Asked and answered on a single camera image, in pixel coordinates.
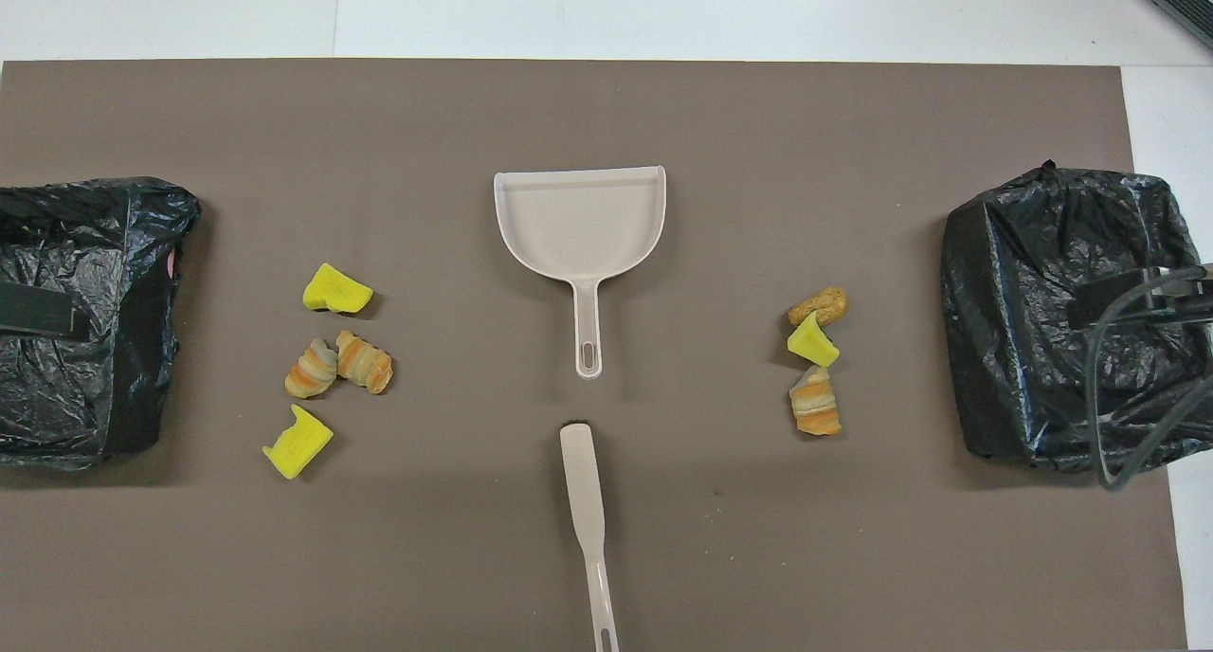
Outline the black bag-lined bin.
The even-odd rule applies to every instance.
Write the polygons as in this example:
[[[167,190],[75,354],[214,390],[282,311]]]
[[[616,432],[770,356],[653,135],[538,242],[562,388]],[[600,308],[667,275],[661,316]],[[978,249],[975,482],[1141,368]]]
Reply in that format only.
[[[1164,308],[1110,324],[1097,347],[1092,431],[1086,364],[1095,325],[1074,331],[1080,284],[1198,263],[1171,185],[1151,175],[1047,161],[949,215],[943,320],[966,447],[1057,471],[1120,471],[1195,389],[1200,402],[1149,446],[1145,470],[1213,450],[1213,336]]]
[[[156,442],[200,215],[149,176],[0,187],[0,281],[80,294],[90,319],[90,341],[0,336],[0,467],[75,471]]]

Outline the small yellow sponge wedge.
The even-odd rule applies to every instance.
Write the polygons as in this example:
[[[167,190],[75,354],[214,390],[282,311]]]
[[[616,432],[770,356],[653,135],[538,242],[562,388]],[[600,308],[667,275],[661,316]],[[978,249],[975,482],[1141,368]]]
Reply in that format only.
[[[830,368],[837,361],[841,351],[822,331],[818,320],[819,311],[810,311],[786,341],[788,353],[801,355],[805,361],[822,368]]]

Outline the brown bread nugget toy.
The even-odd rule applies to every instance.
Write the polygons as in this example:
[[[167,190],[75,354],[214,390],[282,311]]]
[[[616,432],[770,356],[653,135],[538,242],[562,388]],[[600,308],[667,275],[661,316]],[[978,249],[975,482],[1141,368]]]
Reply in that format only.
[[[805,322],[805,319],[814,316],[819,327],[827,327],[828,324],[835,324],[838,319],[844,318],[849,307],[850,301],[844,288],[826,286],[811,297],[802,299],[797,305],[788,308],[786,319],[792,327],[798,327]]]

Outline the brown table mat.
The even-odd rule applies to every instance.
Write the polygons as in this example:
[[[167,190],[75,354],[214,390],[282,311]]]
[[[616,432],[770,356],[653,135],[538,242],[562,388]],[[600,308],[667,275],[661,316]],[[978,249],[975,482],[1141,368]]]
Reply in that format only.
[[[559,428],[593,428],[631,652],[1186,646],[1164,471],[968,454],[946,216],[1054,159],[1133,168],[1111,68],[725,62],[8,62],[0,185],[150,175],[195,194],[159,442],[0,470],[0,652],[593,652]],[[503,245],[499,172],[664,167],[664,233],[599,288]],[[321,263],[374,288],[312,311]],[[798,431],[788,308],[842,431]],[[313,338],[381,394],[284,379]],[[262,454],[291,405],[334,439]]]

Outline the yellow sponge piece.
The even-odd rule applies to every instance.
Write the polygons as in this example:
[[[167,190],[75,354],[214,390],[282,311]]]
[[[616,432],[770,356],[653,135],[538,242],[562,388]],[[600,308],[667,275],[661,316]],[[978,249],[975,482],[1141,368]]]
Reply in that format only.
[[[304,407],[291,405],[292,424],[262,454],[285,480],[297,479],[334,439],[334,431]]]
[[[321,263],[300,299],[312,311],[359,314],[369,305],[374,294],[374,288],[348,278],[330,263]]]

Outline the beige hand brush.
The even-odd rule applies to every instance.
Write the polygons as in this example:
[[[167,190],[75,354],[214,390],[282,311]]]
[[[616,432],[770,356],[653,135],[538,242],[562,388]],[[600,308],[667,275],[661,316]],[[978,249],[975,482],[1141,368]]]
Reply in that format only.
[[[606,574],[606,515],[592,428],[586,422],[568,422],[560,427],[559,442],[573,531],[588,578],[596,652],[621,652]]]

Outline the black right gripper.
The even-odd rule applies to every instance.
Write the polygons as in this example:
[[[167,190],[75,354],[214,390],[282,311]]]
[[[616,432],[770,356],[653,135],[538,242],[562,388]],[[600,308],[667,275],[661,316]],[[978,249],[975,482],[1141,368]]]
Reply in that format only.
[[[1178,278],[1179,269],[1168,273],[1175,278],[1158,285],[1158,294],[1164,298],[1164,305],[1155,297],[1154,288],[1149,288],[1139,297],[1128,299],[1114,316],[1114,324],[1154,318],[1162,308],[1171,322],[1213,322],[1213,263],[1202,264],[1198,278]],[[1074,331],[1090,328],[1121,294],[1131,292],[1139,284],[1152,284],[1160,276],[1161,271],[1123,271],[1080,284],[1074,288],[1074,298],[1069,301],[1070,327]]]

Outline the beige plastic dustpan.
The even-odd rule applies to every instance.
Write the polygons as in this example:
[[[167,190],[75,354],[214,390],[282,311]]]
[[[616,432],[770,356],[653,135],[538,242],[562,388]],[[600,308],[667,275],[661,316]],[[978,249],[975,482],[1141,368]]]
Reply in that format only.
[[[499,233],[513,258],[570,285],[573,364],[582,381],[603,372],[600,284],[653,253],[664,233],[664,167],[499,172]]]

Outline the striped orange croissant toy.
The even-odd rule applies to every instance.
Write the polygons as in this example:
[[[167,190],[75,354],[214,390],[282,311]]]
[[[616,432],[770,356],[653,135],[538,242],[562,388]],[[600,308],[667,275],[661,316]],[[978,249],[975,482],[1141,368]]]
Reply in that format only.
[[[807,368],[788,389],[788,404],[798,431],[811,436],[835,436],[842,431],[828,368]]]
[[[337,379],[338,354],[324,338],[313,338],[298,362],[287,371],[284,389],[291,398],[308,400],[326,391]]]
[[[338,332],[336,347],[338,377],[371,394],[386,391],[393,377],[393,361],[388,353],[351,331]]]

